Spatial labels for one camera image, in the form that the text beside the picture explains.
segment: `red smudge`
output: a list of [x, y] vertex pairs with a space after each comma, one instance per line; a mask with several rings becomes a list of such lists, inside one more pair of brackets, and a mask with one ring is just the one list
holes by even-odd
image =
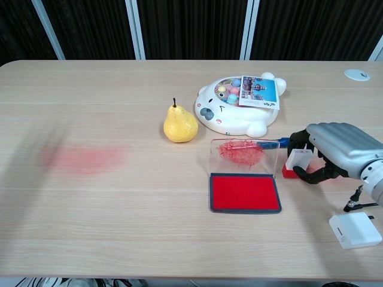
[[78, 175], [97, 175], [121, 165], [123, 155], [121, 148], [64, 148], [45, 151], [43, 159], [51, 168]]
[[225, 142], [218, 147], [218, 150], [226, 160], [250, 167], [258, 163], [263, 156], [262, 147], [248, 140]]

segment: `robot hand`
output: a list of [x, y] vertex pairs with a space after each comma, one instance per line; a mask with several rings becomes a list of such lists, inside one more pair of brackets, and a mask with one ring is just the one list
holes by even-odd
[[363, 191], [383, 205], [383, 143], [347, 123], [310, 124], [305, 130], [293, 133], [287, 154], [294, 148], [318, 150], [326, 162], [314, 173], [306, 173], [294, 166], [295, 173], [310, 184], [317, 184], [339, 175], [361, 179]]

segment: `pear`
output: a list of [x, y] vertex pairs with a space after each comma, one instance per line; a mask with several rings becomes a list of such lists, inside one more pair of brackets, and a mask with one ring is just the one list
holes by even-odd
[[163, 123], [165, 135], [173, 142], [191, 141], [197, 134], [198, 122], [196, 117], [184, 107], [174, 104], [168, 109], [168, 115]]

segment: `black curtain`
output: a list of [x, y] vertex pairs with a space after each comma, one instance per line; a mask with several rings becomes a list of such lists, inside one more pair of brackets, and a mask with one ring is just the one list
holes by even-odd
[[147, 59], [239, 59], [247, 0], [138, 0]]
[[252, 60], [368, 60], [382, 0], [261, 0]]
[[135, 59], [124, 0], [43, 0], [66, 59]]
[[15, 60], [57, 59], [31, 1], [0, 1], [0, 66]]

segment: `white charger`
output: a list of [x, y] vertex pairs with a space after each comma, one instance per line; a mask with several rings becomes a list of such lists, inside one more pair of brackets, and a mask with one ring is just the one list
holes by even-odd
[[375, 246], [382, 236], [365, 212], [334, 215], [330, 226], [344, 249]]

